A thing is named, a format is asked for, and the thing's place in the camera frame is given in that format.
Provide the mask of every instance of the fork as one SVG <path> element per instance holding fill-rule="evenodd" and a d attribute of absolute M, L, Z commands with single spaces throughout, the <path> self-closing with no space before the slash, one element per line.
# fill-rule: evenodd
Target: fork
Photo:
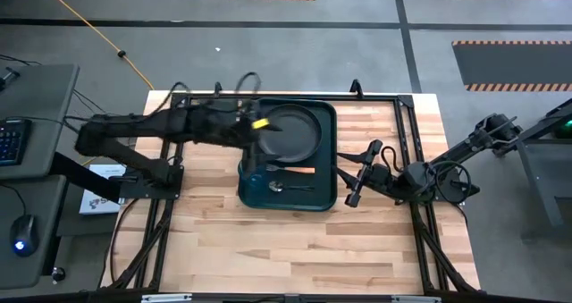
<path fill-rule="evenodd" d="M 280 166 L 274 165 L 274 164 L 267 164 L 267 165 L 266 165 L 266 170 L 269 171 L 269 172 L 275 172 L 275 171 L 279 171 L 279 170 L 284 170 L 284 171 L 291 172 L 291 173 L 309 173 L 309 174 L 314 174 L 314 173 L 315 173 L 315 168 L 280 167 Z"/>

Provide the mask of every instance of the butcher block tabletop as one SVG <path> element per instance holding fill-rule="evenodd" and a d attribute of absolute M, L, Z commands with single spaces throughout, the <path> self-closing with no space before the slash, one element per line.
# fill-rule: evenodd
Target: butcher block tabletop
<path fill-rule="evenodd" d="M 154 110 L 166 94 L 150 92 L 145 112 Z M 413 98 L 425 160 L 431 160 L 448 149 L 437 97 Z M 371 140 L 380 139 L 400 154 L 392 103 L 331 104 L 338 115 L 338 152 L 361 153 Z M 408 117 L 404 119 L 412 146 Z M 160 139 L 144 138 L 138 139 L 136 150 L 159 157 L 161 146 Z M 409 206 L 395 206 L 389 198 L 363 189 L 359 207 L 350 208 L 344 205 L 348 191 L 338 178 L 338 200 L 326 212 L 249 208 L 237 195 L 240 156 L 238 149 L 185 144 L 184 182 L 172 212 L 161 292 L 423 293 Z M 338 166 L 351 174 L 360 167 L 341 158 Z M 140 200 L 123 221 L 114 251 L 116 276 L 141 246 L 149 204 Z M 462 215 L 450 204 L 435 203 L 434 210 L 444 252 L 479 288 Z M 433 256 L 428 259 L 437 285 Z M 155 251 L 147 264 L 147 282 L 154 260 Z M 110 283 L 108 271 L 102 286 Z"/>

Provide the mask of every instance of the concrete floor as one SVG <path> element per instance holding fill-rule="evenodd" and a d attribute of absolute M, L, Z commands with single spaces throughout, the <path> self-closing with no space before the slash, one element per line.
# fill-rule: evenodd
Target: concrete floor
<path fill-rule="evenodd" d="M 66 1 L 93 20 L 221 21 L 216 28 L 197 24 L 187 28 L 101 29 L 128 52 L 158 88 L 169 88 L 177 80 L 193 89 L 212 88 L 219 80 L 228 88 L 242 73 L 257 71 L 268 90 L 345 91 L 358 78 L 369 92 L 411 92 L 401 31 L 364 29 L 367 27 L 358 24 L 399 22 L 396 0 Z M 572 17 L 567 13 L 572 0 L 404 2 L 411 23 L 528 24 L 536 28 L 559 24 L 563 29 L 572 29 Z M 55 0 L 0 0 L 0 18 L 3 17 L 73 19 Z M 361 29 L 332 25 L 319 29 L 306 23 L 296 29 L 286 29 L 288 25 L 235 28 L 225 21 L 350 22 Z M 451 48 L 452 40 L 570 40 L 572 32 L 412 30 L 410 37 L 421 89 L 438 95 L 451 145 L 463 139 L 488 114 L 517 115 L 517 123 L 528 127 L 572 97 L 570 93 L 558 92 L 467 92 Z M 108 112 L 142 111 L 147 95 L 145 84 L 91 30 L 1 25 L 0 39 L 1 54 L 41 63 L 79 64 L 76 89 Z M 534 198 L 517 154 L 499 160 L 483 153 L 468 161 L 467 169 L 482 188 L 478 196 L 467 201 L 467 216 L 483 289 L 500 295 L 570 300 L 570 248 L 546 242 L 525 244 L 520 239 L 522 232 L 543 217 L 540 208 L 531 210 Z M 0 292 L 0 296 L 95 289 L 108 237 L 76 237 L 63 245 L 83 248 L 72 256 L 61 254 L 58 259 L 68 269 L 86 275 L 84 282 L 66 281 L 55 286 L 44 282 L 32 290 Z"/>

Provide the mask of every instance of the teal tray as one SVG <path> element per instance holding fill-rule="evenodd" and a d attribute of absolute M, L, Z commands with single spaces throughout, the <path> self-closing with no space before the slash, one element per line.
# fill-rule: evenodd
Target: teal tray
<path fill-rule="evenodd" d="M 250 176 L 243 177 L 239 165 L 239 197 L 242 203 L 253 208 L 326 211 L 338 198 L 336 153 L 337 115 L 332 105 L 324 101 L 261 98 L 262 114 L 278 105 L 301 105 L 312 112 L 322 127 L 322 141 L 316 152 L 304 161 L 293 164 L 271 162 L 279 166 L 315 168 L 315 174 L 291 173 L 285 171 L 267 172 L 258 167 Z M 284 190 L 275 193 L 268 189 L 270 181 L 280 181 L 285 185 L 314 186 L 314 191 Z"/>

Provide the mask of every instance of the computer mouse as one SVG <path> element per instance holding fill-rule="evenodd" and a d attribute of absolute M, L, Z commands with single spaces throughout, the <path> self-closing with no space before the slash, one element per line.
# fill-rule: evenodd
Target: computer mouse
<path fill-rule="evenodd" d="M 19 257 L 28 257 L 38 249 L 38 230 L 33 215 L 22 215 L 12 223 L 10 245 Z"/>

